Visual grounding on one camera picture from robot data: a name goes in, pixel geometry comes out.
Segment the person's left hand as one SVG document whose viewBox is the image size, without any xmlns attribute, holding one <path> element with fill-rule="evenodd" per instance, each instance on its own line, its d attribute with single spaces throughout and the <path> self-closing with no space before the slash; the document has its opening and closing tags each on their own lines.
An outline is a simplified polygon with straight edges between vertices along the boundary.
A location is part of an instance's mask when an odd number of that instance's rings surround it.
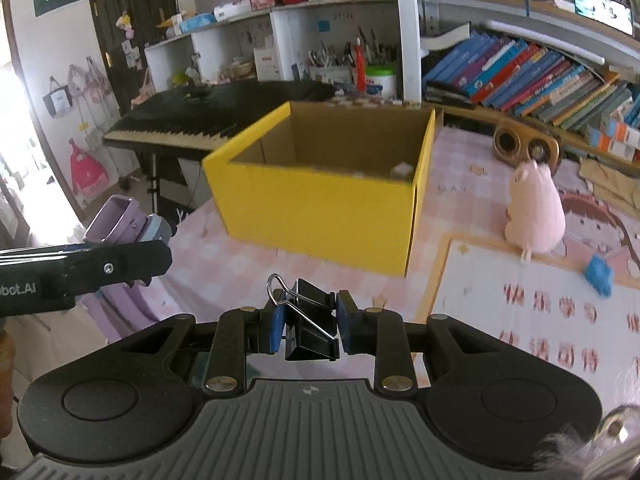
<svg viewBox="0 0 640 480">
<path fill-rule="evenodd" d="M 15 359 L 15 344 L 6 330 L 1 330 L 0 337 L 0 394 L 1 415 L 6 414 L 13 402 L 12 378 Z"/>
</svg>

